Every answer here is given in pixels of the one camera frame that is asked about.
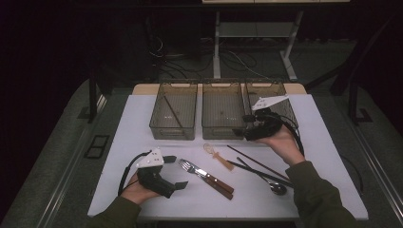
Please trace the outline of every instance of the metal spoon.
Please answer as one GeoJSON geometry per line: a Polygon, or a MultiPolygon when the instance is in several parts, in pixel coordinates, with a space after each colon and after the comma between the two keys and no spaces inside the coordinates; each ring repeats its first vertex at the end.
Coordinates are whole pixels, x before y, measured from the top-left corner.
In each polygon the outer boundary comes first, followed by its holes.
{"type": "MultiPolygon", "coordinates": [[[[250,166],[245,161],[243,161],[241,158],[237,157],[237,160],[242,162],[245,166],[250,168],[250,166]]],[[[283,195],[285,195],[287,193],[287,188],[284,185],[282,185],[280,183],[276,183],[276,182],[272,183],[272,182],[268,181],[266,178],[262,177],[259,174],[258,174],[258,176],[260,178],[262,178],[264,181],[266,181],[266,182],[268,182],[270,184],[270,189],[272,190],[272,192],[274,194],[279,195],[279,196],[283,196],[283,195]]]]}

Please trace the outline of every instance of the white table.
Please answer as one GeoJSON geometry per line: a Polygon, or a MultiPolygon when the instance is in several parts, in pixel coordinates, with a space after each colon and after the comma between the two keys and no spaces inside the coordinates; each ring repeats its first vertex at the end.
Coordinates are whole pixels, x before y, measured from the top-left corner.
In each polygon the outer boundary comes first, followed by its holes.
{"type": "MultiPolygon", "coordinates": [[[[270,148],[247,141],[203,140],[201,94],[197,104],[196,139],[156,141],[148,126],[155,99],[156,95],[129,96],[89,208],[89,216],[104,211],[115,199],[122,174],[135,156],[160,147],[164,155],[190,160],[234,187],[234,198],[232,200],[225,198],[197,176],[186,173],[177,163],[168,163],[163,166],[161,172],[164,179],[172,183],[177,181],[189,181],[189,183],[185,189],[175,191],[170,199],[159,197],[147,201],[142,205],[143,210],[139,219],[298,220],[297,208],[293,202],[293,189],[288,188],[289,191],[285,196],[274,195],[269,185],[257,175],[239,168],[235,168],[232,172],[228,171],[217,160],[213,160],[202,146],[204,143],[210,143],[227,160],[236,161],[236,157],[241,157],[253,168],[269,173],[226,146],[230,144],[285,175],[287,165],[270,148]]],[[[310,95],[297,94],[290,95],[290,101],[297,116],[306,159],[314,163],[322,178],[339,189],[343,205],[356,219],[368,219],[367,210],[337,154],[313,98],[310,95]]],[[[133,166],[129,177],[135,170],[133,166]]]]}

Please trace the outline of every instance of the metal frame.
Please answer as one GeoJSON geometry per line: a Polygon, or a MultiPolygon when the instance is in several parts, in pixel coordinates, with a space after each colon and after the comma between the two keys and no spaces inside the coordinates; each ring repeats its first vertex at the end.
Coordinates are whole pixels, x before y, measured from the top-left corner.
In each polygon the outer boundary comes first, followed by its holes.
{"type": "MultiPolygon", "coordinates": [[[[297,80],[297,75],[294,72],[294,68],[293,68],[293,65],[292,65],[289,57],[290,57],[290,53],[291,53],[291,50],[293,48],[294,42],[296,41],[297,32],[298,32],[298,29],[299,29],[300,22],[302,20],[302,16],[303,16],[303,11],[300,10],[297,13],[296,20],[294,21],[294,23],[292,23],[292,26],[291,26],[291,29],[289,31],[288,36],[285,36],[283,34],[272,33],[272,37],[288,37],[287,47],[285,48],[285,50],[282,50],[279,53],[279,55],[280,55],[280,58],[281,58],[281,60],[282,60],[282,62],[284,64],[284,68],[287,71],[288,77],[289,77],[290,81],[292,81],[292,82],[297,80]]],[[[229,35],[229,34],[225,34],[225,33],[222,34],[221,31],[222,31],[223,27],[226,26],[226,25],[230,25],[230,24],[232,24],[232,25],[238,24],[239,25],[239,23],[225,23],[225,24],[222,24],[221,21],[220,21],[220,12],[219,11],[216,12],[216,32],[215,32],[215,39],[214,39],[215,43],[214,43],[214,56],[213,56],[213,76],[214,76],[214,78],[220,78],[221,77],[220,37],[245,37],[245,36],[246,37],[250,37],[250,36],[252,36],[252,37],[266,37],[266,35],[264,35],[264,34],[260,35],[258,33],[258,29],[257,29],[258,25],[257,25],[257,23],[254,23],[254,25],[256,26],[255,27],[255,29],[256,29],[255,32],[252,32],[252,33],[255,33],[254,35],[253,34],[252,35],[251,34],[246,34],[246,33],[244,33],[243,35],[241,35],[241,34],[230,34],[229,35]]],[[[266,26],[271,25],[273,27],[273,29],[275,29],[275,27],[279,28],[279,27],[286,26],[286,25],[284,25],[284,23],[282,23],[282,24],[281,23],[264,23],[264,24],[266,26]]]]}

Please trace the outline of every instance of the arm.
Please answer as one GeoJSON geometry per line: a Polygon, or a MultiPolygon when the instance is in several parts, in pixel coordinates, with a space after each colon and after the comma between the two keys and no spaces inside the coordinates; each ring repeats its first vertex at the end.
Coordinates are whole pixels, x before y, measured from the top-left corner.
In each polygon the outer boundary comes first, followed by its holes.
{"type": "Polygon", "coordinates": [[[286,173],[294,185],[294,203],[305,227],[359,227],[343,207],[338,189],[323,180],[312,163],[305,160],[285,126],[276,135],[257,143],[267,144],[290,165],[286,173]]]}
{"type": "Polygon", "coordinates": [[[93,217],[86,227],[134,227],[137,216],[142,210],[140,205],[146,200],[158,196],[159,194],[139,184],[137,174],[135,174],[130,179],[124,192],[104,212],[93,217]]]}

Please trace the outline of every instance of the black chopstick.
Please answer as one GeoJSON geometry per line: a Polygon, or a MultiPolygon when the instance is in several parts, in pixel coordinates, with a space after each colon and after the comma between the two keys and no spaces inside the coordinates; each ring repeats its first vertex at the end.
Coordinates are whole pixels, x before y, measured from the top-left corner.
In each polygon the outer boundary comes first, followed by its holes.
{"type": "Polygon", "coordinates": [[[251,157],[249,157],[249,156],[243,154],[242,152],[240,152],[238,149],[232,147],[231,145],[227,145],[227,146],[228,146],[229,148],[231,148],[232,150],[234,150],[235,152],[238,152],[238,153],[242,154],[244,157],[248,158],[248,159],[251,160],[252,162],[255,162],[256,164],[260,165],[261,167],[263,167],[263,168],[265,168],[265,169],[271,171],[272,173],[278,175],[279,177],[285,179],[286,181],[290,181],[289,178],[285,177],[284,175],[281,175],[279,172],[276,172],[275,170],[273,170],[273,169],[267,167],[266,165],[264,165],[264,164],[262,164],[262,163],[260,163],[260,162],[258,162],[258,161],[256,161],[256,160],[252,159],[251,157]]]}
{"type": "Polygon", "coordinates": [[[291,187],[291,188],[294,188],[293,184],[292,184],[291,182],[289,182],[289,181],[286,181],[286,180],[283,180],[283,179],[279,179],[279,178],[273,177],[273,176],[271,176],[271,175],[262,173],[262,172],[260,172],[260,171],[258,171],[258,170],[256,170],[256,169],[246,167],[246,166],[244,166],[244,165],[241,165],[241,164],[236,163],[236,162],[233,162],[233,161],[228,161],[228,162],[230,162],[230,163],[234,164],[235,166],[237,166],[237,167],[239,167],[239,168],[242,168],[242,169],[244,169],[244,170],[246,170],[246,171],[252,172],[252,173],[254,173],[254,174],[261,175],[261,176],[263,176],[263,177],[265,177],[265,178],[267,178],[267,179],[270,179],[270,180],[272,180],[272,181],[275,181],[275,182],[284,184],[285,186],[289,186],[289,187],[291,187]]]}

